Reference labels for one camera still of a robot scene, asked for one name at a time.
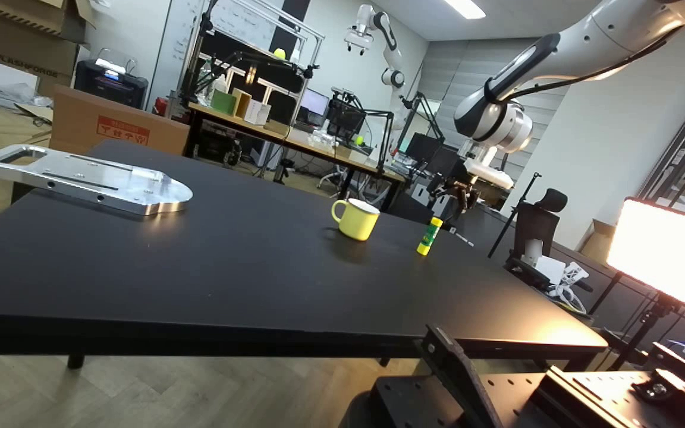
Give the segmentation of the black perforated mount plate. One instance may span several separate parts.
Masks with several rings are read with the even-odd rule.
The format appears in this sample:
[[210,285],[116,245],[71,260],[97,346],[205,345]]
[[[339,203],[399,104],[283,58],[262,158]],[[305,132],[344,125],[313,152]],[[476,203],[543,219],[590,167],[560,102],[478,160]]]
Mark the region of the black perforated mount plate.
[[654,343],[647,371],[481,374],[430,325],[429,376],[379,377],[339,428],[685,428],[685,360]]

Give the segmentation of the tan box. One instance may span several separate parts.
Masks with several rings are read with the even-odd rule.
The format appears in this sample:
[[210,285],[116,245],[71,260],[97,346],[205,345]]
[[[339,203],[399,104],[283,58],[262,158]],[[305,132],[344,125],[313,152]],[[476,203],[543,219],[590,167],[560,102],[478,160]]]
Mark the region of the tan box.
[[244,119],[252,100],[251,94],[240,89],[232,89],[231,95],[234,97],[234,107],[232,115]]

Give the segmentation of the black stand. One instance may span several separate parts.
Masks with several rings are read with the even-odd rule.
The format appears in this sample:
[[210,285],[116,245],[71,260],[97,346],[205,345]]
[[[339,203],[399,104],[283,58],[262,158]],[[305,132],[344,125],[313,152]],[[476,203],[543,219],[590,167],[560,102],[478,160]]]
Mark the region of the black stand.
[[493,255],[495,254],[495,252],[497,252],[497,248],[498,248],[498,246],[500,245],[500,243],[502,242],[502,240],[503,240],[505,234],[507,233],[507,231],[509,230],[509,228],[512,226],[512,223],[513,223],[514,221],[516,221],[517,212],[519,211],[519,207],[521,206],[522,203],[524,203],[524,202],[526,201],[527,195],[528,195],[528,193],[530,192],[531,187],[533,187],[533,184],[535,184],[535,181],[536,181],[538,178],[541,178],[541,174],[538,173],[538,172],[535,172],[535,173],[533,174],[533,177],[530,179],[529,184],[528,184],[527,187],[525,188],[524,193],[522,193],[521,197],[520,197],[519,200],[517,201],[517,205],[514,206],[514,207],[512,208],[512,211],[511,211],[511,213],[510,213],[510,216],[507,217],[507,220],[506,220],[505,224],[503,225],[502,229],[500,230],[500,233],[498,233],[498,236],[497,236],[497,238],[495,239],[494,244],[492,245],[490,251],[488,252],[488,258],[489,258],[489,259],[492,259],[492,257],[493,257]]

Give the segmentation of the aluminium mounting plate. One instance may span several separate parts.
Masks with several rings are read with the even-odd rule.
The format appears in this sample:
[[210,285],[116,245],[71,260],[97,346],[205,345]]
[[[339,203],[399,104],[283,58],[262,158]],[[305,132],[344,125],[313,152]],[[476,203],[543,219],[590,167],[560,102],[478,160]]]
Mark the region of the aluminium mounting plate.
[[33,144],[0,149],[0,179],[139,216],[182,211],[194,196],[161,171]]

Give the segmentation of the stack of cardboard boxes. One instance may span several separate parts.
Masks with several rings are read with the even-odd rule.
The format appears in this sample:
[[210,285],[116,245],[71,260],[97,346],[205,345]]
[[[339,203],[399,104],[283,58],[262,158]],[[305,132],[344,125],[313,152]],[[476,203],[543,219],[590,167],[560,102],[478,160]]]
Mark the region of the stack of cardboard boxes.
[[52,97],[71,87],[94,26],[90,0],[0,0],[0,64],[34,75],[36,92]]

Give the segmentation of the black 3d printer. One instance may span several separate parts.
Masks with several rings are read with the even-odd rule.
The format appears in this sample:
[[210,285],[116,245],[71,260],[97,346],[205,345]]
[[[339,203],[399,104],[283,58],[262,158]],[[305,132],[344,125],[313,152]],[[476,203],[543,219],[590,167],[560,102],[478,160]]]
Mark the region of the black 3d printer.
[[147,79],[134,75],[114,75],[114,71],[91,60],[76,63],[73,89],[115,101],[131,108],[142,109],[149,87]]

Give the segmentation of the black office chair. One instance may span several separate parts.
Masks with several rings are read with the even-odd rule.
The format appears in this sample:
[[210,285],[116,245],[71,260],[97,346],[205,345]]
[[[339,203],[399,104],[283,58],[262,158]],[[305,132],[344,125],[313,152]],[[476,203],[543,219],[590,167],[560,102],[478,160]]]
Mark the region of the black office chair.
[[565,209],[567,202],[568,197],[564,193],[549,188],[538,202],[517,205],[514,244],[504,263],[505,270],[522,273],[535,268],[541,257],[550,255],[560,221],[558,214]]

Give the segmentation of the brown cardboard box red label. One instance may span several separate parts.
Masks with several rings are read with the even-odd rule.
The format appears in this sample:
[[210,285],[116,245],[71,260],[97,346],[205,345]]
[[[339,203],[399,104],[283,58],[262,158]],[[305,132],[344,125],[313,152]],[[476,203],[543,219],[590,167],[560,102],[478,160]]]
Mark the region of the brown cardboard box red label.
[[49,148],[86,155],[105,140],[182,155],[190,127],[115,101],[57,85]]

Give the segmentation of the metal frame rack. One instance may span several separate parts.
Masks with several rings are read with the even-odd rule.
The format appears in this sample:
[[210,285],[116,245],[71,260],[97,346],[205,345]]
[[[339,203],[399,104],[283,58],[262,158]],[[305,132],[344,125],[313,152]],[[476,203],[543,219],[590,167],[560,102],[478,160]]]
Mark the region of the metal frame rack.
[[[246,84],[259,81],[274,86],[278,92],[299,99],[315,71],[316,60],[325,36],[270,0],[256,0],[269,8],[263,17],[276,25],[268,51],[234,39],[215,40],[211,13],[217,0],[209,0],[206,11],[199,17],[196,35],[190,44],[190,54],[176,89],[180,103],[194,101],[199,92],[215,83],[220,76],[243,70]],[[286,60],[274,56],[277,47],[285,49]]]

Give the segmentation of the monitor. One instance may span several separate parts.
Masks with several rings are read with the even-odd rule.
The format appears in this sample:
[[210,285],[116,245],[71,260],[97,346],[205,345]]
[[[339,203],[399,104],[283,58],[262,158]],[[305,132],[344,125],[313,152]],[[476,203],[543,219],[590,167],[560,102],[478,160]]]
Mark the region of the monitor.
[[323,125],[329,98],[312,89],[306,89],[301,96],[300,108],[297,111],[297,120],[304,124]]

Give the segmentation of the white box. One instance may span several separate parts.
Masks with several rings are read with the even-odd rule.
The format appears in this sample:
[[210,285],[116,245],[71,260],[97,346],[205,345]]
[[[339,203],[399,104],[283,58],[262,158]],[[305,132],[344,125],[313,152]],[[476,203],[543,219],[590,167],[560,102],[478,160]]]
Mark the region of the white box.
[[268,122],[271,108],[271,105],[266,105],[265,103],[251,99],[247,105],[244,120],[245,122],[249,122],[249,124],[264,127]]

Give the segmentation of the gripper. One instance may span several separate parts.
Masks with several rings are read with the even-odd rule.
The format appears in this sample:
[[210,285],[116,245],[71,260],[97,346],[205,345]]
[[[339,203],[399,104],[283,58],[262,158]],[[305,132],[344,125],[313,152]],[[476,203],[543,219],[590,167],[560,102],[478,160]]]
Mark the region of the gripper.
[[475,187],[477,176],[465,169],[435,174],[435,195],[448,195],[447,216],[460,216],[476,205],[479,190]]

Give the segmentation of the yellow mug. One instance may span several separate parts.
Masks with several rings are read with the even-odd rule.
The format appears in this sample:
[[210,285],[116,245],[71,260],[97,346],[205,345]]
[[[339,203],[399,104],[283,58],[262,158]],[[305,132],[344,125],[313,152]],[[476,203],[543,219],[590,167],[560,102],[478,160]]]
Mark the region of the yellow mug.
[[380,214],[379,209],[359,199],[337,200],[331,207],[340,233],[356,241],[370,238]]

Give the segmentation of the yellow glue stick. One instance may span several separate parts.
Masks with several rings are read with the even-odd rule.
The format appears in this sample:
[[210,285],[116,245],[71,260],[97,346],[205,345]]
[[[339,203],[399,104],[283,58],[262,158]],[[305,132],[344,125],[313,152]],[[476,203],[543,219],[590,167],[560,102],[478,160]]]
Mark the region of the yellow glue stick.
[[438,235],[444,221],[438,217],[432,217],[417,247],[417,252],[422,256],[429,254],[432,244]]

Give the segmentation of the whiteboard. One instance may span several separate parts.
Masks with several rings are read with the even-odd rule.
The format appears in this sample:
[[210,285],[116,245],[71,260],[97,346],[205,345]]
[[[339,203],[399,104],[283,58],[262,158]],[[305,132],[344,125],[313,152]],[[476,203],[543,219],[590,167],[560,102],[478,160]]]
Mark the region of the whiteboard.
[[[152,111],[158,97],[177,89],[194,41],[196,27],[209,0],[172,0],[161,39],[145,108]],[[217,0],[211,13],[218,39],[234,39],[268,51],[276,25],[263,17],[272,12],[256,0]]]

